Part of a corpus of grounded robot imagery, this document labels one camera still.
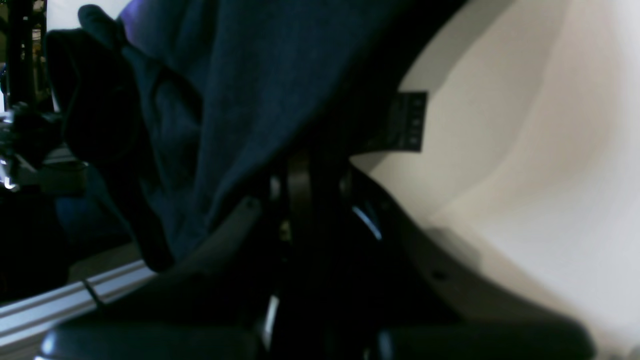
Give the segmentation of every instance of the dark blue fabric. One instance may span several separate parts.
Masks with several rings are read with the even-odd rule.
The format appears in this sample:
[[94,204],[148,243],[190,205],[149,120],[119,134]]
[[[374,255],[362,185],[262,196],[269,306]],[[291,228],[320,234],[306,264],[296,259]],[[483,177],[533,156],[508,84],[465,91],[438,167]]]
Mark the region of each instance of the dark blue fabric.
[[[314,125],[333,122],[342,131],[340,122],[370,115],[362,108],[383,113],[410,64],[403,56],[415,57],[462,2],[133,0],[118,20],[120,37],[103,17],[81,10],[83,29],[118,47],[131,66],[152,150],[145,161],[152,166],[136,176],[173,255],[197,247],[239,189]],[[403,24],[412,12],[418,22]],[[437,26],[425,30],[431,14]],[[403,37],[414,25],[422,42],[407,48]],[[388,58],[396,46],[402,61],[370,66],[370,56]],[[391,76],[371,81],[381,70]],[[375,106],[367,104],[371,94]]]
[[121,221],[90,193],[78,197],[56,197],[54,201],[71,261],[131,242]]

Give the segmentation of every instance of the beige surface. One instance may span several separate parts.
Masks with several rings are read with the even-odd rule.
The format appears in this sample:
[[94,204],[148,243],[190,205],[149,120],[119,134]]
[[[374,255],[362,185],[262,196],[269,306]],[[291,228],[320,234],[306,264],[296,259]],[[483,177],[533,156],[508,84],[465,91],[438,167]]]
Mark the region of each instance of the beige surface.
[[603,359],[640,343],[638,19],[636,0],[474,1],[401,85],[431,92],[423,153],[355,160]]

